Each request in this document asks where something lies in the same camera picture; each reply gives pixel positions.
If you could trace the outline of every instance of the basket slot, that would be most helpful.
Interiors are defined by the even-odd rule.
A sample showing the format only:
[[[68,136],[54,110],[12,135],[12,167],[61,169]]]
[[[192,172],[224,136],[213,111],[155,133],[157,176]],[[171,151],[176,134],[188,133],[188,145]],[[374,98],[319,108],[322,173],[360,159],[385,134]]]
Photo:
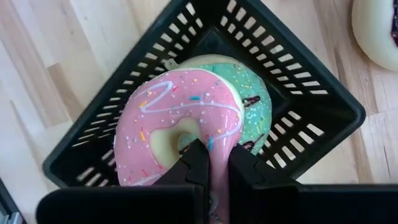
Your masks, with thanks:
[[[89,143],[89,142],[90,142],[89,139],[86,139],[84,141],[77,142],[76,144],[72,145],[72,147],[81,146],[82,144],[86,144],[86,143]]]
[[[318,127],[316,127],[315,125],[313,125],[313,124],[308,124],[307,125],[307,128],[309,129],[309,130],[311,130],[314,134],[316,134],[317,136],[322,136],[325,132],[324,131],[322,131],[320,128],[318,128]]]
[[[90,138],[90,137],[92,137],[92,136],[94,136],[94,135],[95,135],[95,134],[89,134],[89,135],[86,135],[86,136],[82,136],[82,137],[78,138],[78,140],[87,139],[87,138]]]
[[[282,167],[281,167],[281,166],[279,165],[279,163],[276,161],[276,159],[275,159],[274,156],[271,156],[268,160],[271,162],[273,168],[275,168],[275,169],[282,169]]]
[[[293,153],[295,157],[299,157],[301,152],[297,149],[298,145],[293,145],[292,142],[288,141],[286,143],[286,147],[289,149],[290,152]]]
[[[288,84],[288,83],[301,83],[301,82],[312,82],[313,78],[312,77],[307,77],[307,78],[301,78],[301,79],[289,79],[289,80],[279,80],[281,84]]]
[[[110,149],[108,152],[106,152],[102,157],[101,160],[102,161],[109,161],[111,158],[113,158],[113,149]]]
[[[254,38],[258,38],[261,34],[264,34],[266,30],[259,22],[256,22],[249,29],[249,32],[253,35]]]
[[[109,183],[109,180],[108,179],[104,179],[101,183],[99,183],[99,187],[104,187],[104,186],[106,186],[106,184],[107,183]]]
[[[287,165],[286,162],[289,162],[289,161],[290,161],[289,158],[286,158],[287,160],[285,161],[285,160],[280,156],[280,154],[279,154],[278,152],[274,154],[274,158],[275,158],[275,160],[278,162],[278,164],[280,165],[281,168],[284,168],[284,167]]]
[[[88,177],[94,171],[94,167],[89,167],[87,170],[82,172],[79,176],[76,177],[77,181],[83,181],[86,177]]]
[[[299,153],[302,153],[305,150],[306,143],[302,138],[292,138],[290,140],[290,143],[293,146],[293,148],[296,149]]]
[[[230,0],[228,5],[227,5],[227,7],[226,7],[226,10],[228,12],[233,12],[235,10],[235,8],[236,8],[236,1],[235,0]]]
[[[246,14],[242,18],[242,21],[246,21],[245,24],[244,24],[244,28],[246,28],[246,30],[250,31],[257,20],[255,18],[253,18],[252,16],[249,17],[249,14]]]
[[[162,45],[163,43],[159,43],[159,41],[156,43],[159,46],[164,46]],[[169,58],[169,55],[167,54],[167,52],[164,50],[161,50],[162,48],[159,47],[158,45],[156,45],[157,48],[155,48],[155,45],[153,48],[151,48],[151,50],[149,51],[149,53],[154,54],[156,56],[158,56],[158,58]]]
[[[101,123],[105,122],[106,120],[102,119],[102,120],[97,120],[97,121],[93,121],[90,123],[90,126],[96,126],[96,125],[100,125]]]
[[[86,182],[85,186],[91,187],[91,186],[95,185],[95,183],[99,181],[101,176],[102,176],[101,173],[95,174],[91,179],[88,180],[88,182]]]
[[[282,168],[285,166],[289,166],[292,163],[292,160],[290,160],[290,158],[285,154],[283,150],[279,150],[277,153],[280,156],[280,158],[285,162],[284,166],[282,166],[281,164]]]
[[[282,147],[282,151],[289,158],[289,160],[293,161],[298,155],[294,154],[287,146]]]
[[[303,129],[302,132],[303,132],[306,136],[308,136],[308,138],[312,139],[312,142],[309,143],[309,144],[312,144],[314,141],[316,141],[316,140],[319,138],[318,135],[316,135],[315,133],[313,133],[313,132],[312,132],[311,130],[309,130],[308,128]]]
[[[228,21],[226,24],[225,24],[225,27],[227,28],[227,31],[231,34],[231,35],[233,35],[233,36],[235,36],[237,33],[238,33],[238,29],[236,28],[236,25],[234,24],[234,23],[232,23],[231,21]]]
[[[105,137],[107,137],[107,136],[110,136],[110,135],[112,135],[111,133],[109,133],[109,134],[103,134],[103,135],[100,135],[100,136],[98,136],[97,138],[105,138]]]

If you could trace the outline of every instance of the sprinkle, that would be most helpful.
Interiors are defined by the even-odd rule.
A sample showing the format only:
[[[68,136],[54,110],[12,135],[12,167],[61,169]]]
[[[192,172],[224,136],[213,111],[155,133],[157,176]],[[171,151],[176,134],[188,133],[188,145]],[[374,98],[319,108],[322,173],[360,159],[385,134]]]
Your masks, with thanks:
[[[200,96],[191,96],[190,100],[200,100]]]
[[[141,139],[142,139],[143,141],[145,141],[144,132],[141,131],[139,134],[141,135]]]
[[[147,174],[147,172],[145,172],[145,170],[141,170],[143,173],[144,173],[144,175],[146,176],[146,177],[148,177],[149,175]]]
[[[141,109],[143,106],[145,106],[145,104],[147,104],[147,101],[142,102],[142,103],[139,105],[139,108]]]
[[[213,150],[213,138],[209,137],[209,151]]]

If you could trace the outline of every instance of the donut hole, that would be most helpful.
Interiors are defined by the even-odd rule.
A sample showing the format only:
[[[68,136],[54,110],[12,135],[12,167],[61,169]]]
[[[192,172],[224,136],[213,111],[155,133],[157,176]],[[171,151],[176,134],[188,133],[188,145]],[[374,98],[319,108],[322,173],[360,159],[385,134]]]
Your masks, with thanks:
[[[180,138],[184,139],[184,136],[187,136],[189,133],[192,136],[200,135],[196,121],[190,118],[182,118],[171,128],[153,131],[150,134],[150,148],[157,163],[166,169],[171,169],[180,159],[178,142]]]
[[[196,138],[198,137],[190,133],[183,133],[178,137],[178,151],[180,156],[183,156],[189,150],[189,145],[196,140]]]

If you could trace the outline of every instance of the wood grain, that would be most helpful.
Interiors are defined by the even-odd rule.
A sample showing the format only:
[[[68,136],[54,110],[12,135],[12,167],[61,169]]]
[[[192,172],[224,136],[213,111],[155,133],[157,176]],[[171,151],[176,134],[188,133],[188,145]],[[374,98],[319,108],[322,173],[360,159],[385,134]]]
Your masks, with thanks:
[[[170,0],[0,0],[0,177],[29,223],[41,163]],[[352,0],[263,0],[364,105],[364,125],[298,180],[398,183],[398,73],[372,63]]]

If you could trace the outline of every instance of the white donut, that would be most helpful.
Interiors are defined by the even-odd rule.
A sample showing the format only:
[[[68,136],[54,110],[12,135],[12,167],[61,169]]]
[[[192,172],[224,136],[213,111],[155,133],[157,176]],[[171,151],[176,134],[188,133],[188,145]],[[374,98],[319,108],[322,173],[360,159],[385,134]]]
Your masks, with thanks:
[[[352,23],[359,46],[372,61],[398,72],[398,46],[391,33],[393,22],[394,0],[354,1]]]

